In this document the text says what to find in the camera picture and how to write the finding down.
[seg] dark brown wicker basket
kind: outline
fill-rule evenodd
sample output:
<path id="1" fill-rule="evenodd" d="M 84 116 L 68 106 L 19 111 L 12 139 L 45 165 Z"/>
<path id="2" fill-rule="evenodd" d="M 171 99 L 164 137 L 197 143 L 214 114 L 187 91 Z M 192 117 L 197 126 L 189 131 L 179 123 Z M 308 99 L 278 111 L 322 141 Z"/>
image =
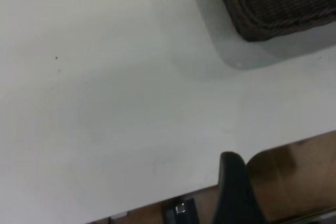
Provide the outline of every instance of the dark brown wicker basket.
<path id="1" fill-rule="evenodd" d="M 336 0 L 224 0 L 247 41 L 262 41 L 336 20 Z"/>

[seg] wicker basket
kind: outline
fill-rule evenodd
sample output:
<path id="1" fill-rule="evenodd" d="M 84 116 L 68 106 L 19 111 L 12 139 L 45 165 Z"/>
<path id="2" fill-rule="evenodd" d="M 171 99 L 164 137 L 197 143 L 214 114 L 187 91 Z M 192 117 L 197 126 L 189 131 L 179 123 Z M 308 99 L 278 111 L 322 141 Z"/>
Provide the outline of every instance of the wicker basket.
<path id="1" fill-rule="evenodd" d="M 336 20 L 336 0 L 224 0 L 247 41 L 262 41 Z"/>

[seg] black object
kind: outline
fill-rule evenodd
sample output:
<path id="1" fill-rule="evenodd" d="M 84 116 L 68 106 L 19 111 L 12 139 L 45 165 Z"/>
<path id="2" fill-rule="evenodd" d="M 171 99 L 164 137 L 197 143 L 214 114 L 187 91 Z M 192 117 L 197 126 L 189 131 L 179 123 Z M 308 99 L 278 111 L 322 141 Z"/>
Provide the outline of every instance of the black object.
<path id="1" fill-rule="evenodd" d="M 218 203 L 212 224 L 267 224 L 243 159 L 236 153 L 220 157 Z"/>
<path id="2" fill-rule="evenodd" d="M 336 21 L 336 0 L 224 2 L 236 30 L 247 41 L 267 40 Z"/>
<path id="3" fill-rule="evenodd" d="M 162 209 L 165 224 L 200 224 L 194 199 L 177 200 Z"/>

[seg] wooden floor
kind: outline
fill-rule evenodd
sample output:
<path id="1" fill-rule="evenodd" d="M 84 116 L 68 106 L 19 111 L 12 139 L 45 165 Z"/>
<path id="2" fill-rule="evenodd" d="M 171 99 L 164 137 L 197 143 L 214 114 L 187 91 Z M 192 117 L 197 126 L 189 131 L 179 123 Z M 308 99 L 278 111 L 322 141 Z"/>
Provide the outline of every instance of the wooden floor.
<path id="1" fill-rule="evenodd" d="M 336 132 L 262 152 L 247 166 L 269 222 L 336 207 Z M 216 187 L 184 197 L 195 199 L 200 224 L 211 222 Z M 166 203 L 136 209 L 114 223 L 162 224 L 161 206 Z"/>

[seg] white tabletop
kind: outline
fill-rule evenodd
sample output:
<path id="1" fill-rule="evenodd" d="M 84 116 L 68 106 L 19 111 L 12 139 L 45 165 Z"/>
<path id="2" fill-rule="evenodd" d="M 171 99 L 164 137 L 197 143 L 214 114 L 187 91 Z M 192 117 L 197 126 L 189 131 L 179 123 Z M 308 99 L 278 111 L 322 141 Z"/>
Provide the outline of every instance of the white tabletop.
<path id="1" fill-rule="evenodd" d="M 76 224 L 336 127 L 336 25 L 267 42 L 222 0 L 0 0 L 0 218 Z"/>

